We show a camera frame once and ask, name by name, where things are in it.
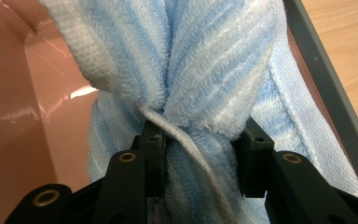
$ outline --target brass insert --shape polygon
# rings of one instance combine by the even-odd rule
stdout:
[[[301,163],[301,158],[299,158],[297,155],[295,154],[291,154],[291,153],[286,153],[283,154],[283,159],[286,161],[290,161],[291,163],[295,163],[295,164],[299,164]]]
[[[118,157],[118,160],[121,161],[121,162],[130,162],[130,161],[135,160],[135,158],[136,158],[135,154],[130,153],[130,152],[126,152],[126,153],[121,154]]]
[[[47,189],[41,193],[39,193],[36,197],[34,197],[33,204],[37,207],[43,207],[54,203],[60,197],[60,192],[56,189]]]

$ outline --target terry cloth fabric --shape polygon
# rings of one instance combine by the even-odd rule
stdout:
[[[250,115],[276,143],[358,196],[358,178],[290,52],[281,0],[42,0],[100,89],[89,175],[128,149],[145,119],[164,129],[169,184],[150,223],[269,223],[240,196],[230,144]]]

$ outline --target screw hole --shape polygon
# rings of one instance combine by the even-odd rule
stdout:
[[[46,202],[54,198],[53,193],[47,193],[39,197],[39,201]]]
[[[259,138],[256,138],[255,141],[256,141],[256,142],[264,142],[264,138],[259,137]]]
[[[109,224],[123,223],[125,216],[121,213],[116,213],[109,218]]]
[[[121,159],[123,159],[124,161],[128,161],[132,159],[132,155],[124,155]]]

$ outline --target blue towel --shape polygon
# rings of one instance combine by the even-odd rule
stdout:
[[[231,142],[249,116],[277,150],[309,158],[333,186],[358,178],[313,102],[288,46],[280,0],[42,0],[85,78],[100,89],[89,176],[128,149],[145,119],[164,129],[169,184],[150,223],[269,223],[240,196]]]

